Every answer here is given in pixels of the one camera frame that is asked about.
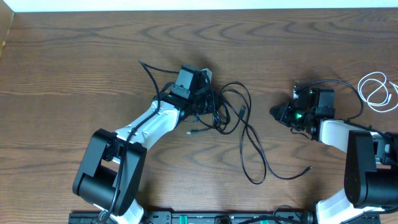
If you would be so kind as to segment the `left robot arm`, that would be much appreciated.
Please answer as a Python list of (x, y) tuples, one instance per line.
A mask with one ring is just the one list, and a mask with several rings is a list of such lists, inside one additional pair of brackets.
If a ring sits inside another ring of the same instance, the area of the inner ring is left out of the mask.
[(91, 136), (72, 191), (101, 211), (88, 223), (140, 223), (144, 209), (136, 195), (148, 150), (189, 116), (215, 112), (217, 94), (208, 68), (182, 65), (175, 82), (156, 89), (149, 109), (113, 132)]

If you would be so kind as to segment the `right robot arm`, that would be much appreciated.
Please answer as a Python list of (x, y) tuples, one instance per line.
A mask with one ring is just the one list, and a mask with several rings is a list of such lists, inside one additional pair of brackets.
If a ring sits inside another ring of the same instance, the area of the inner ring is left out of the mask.
[(335, 119), (332, 89), (295, 89), (294, 98), (271, 108), (295, 134), (346, 154), (344, 187), (316, 203), (305, 223), (370, 222), (397, 211), (397, 135)]

